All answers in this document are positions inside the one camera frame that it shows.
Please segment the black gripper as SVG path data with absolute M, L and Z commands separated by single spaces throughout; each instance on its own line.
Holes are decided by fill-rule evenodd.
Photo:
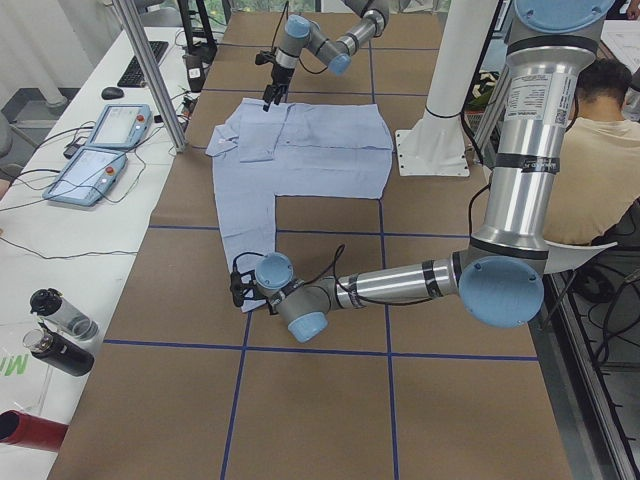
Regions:
M 247 271 L 243 274 L 243 277 L 248 276 L 249 279 L 243 283 L 242 293 L 245 301 L 265 301 L 270 303 L 270 298 L 260 288 L 257 282 L 256 273 L 254 270 Z
M 268 85 L 263 93 L 263 110 L 268 111 L 272 102 L 279 104 L 286 95 L 289 85 L 295 73 L 294 68 L 285 68 L 277 63 L 273 64 L 271 70 L 271 85 Z

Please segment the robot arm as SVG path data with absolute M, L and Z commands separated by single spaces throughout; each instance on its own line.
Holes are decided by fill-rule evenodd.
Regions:
M 264 111 L 268 112 L 272 104 L 278 105 L 288 92 L 304 49 L 334 75 L 341 75 L 361 47 L 382 35 L 390 17 L 387 1 L 344 1 L 344 4 L 360 20 L 338 39 L 331 40 L 316 22 L 301 15 L 290 15 L 278 41 L 270 50 L 262 50 L 256 55 L 256 65 L 272 65 L 271 83 L 263 93 Z
M 295 278 L 289 259 L 270 253 L 242 283 L 236 305 L 267 304 L 299 341 L 327 324 L 328 312 L 373 304 L 404 306 L 460 297 L 478 320 L 512 328 L 533 319 L 544 301 L 549 255 L 542 230 L 578 74 L 594 58 L 606 1 L 520 1 L 507 53 L 511 75 L 505 127 L 492 170 L 482 226 L 467 249 L 443 260 L 355 274 Z

